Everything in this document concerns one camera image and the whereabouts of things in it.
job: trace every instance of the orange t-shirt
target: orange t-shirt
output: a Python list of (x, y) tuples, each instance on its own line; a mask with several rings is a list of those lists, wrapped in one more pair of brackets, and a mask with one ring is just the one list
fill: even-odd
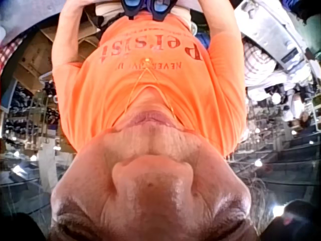
[(223, 156), (234, 151), (246, 121), (240, 37), (220, 33), (206, 50), (176, 16), (156, 22), (147, 12), (112, 24), (84, 63), (54, 68), (61, 125), (72, 146), (79, 151), (113, 127), (146, 58), (159, 83), (145, 73), (132, 96), (147, 85), (159, 86), (185, 128)]

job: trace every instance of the man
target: man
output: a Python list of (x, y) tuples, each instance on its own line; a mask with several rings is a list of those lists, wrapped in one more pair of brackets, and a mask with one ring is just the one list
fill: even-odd
[(200, 0), (208, 51), (178, 15), (140, 12), (77, 62), (67, 0), (52, 61), (78, 154), (52, 194), (52, 240), (256, 240), (249, 190), (224, 160), (246, 122), (241, 35), (228, 0)]

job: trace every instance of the plaid shirt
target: plaid shirt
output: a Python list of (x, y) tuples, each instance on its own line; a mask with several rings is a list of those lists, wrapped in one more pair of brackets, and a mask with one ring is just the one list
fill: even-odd
[(243, 39), (245, 86), (256, 86), (271, 75), (276, 61), (252, 41)]
[(19, 45), (24, 40), (25, 36), (16, 37), (10, 43), (8, 43), (3, 48), (0, 48), (0, 76), (5, 68), (10, 57), (14, 54), (15, 50), (19, 47)]

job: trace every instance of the lips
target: lips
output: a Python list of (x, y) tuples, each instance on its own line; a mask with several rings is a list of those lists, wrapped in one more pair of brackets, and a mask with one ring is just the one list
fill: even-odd
[(159, 111), (141, 112), (134, 116), (134, 118), (126, 125), (126, 127), (138, 126), (146, 122), (155, 122), (159, 125), (175, 127), (172, 121), (165, 114)]

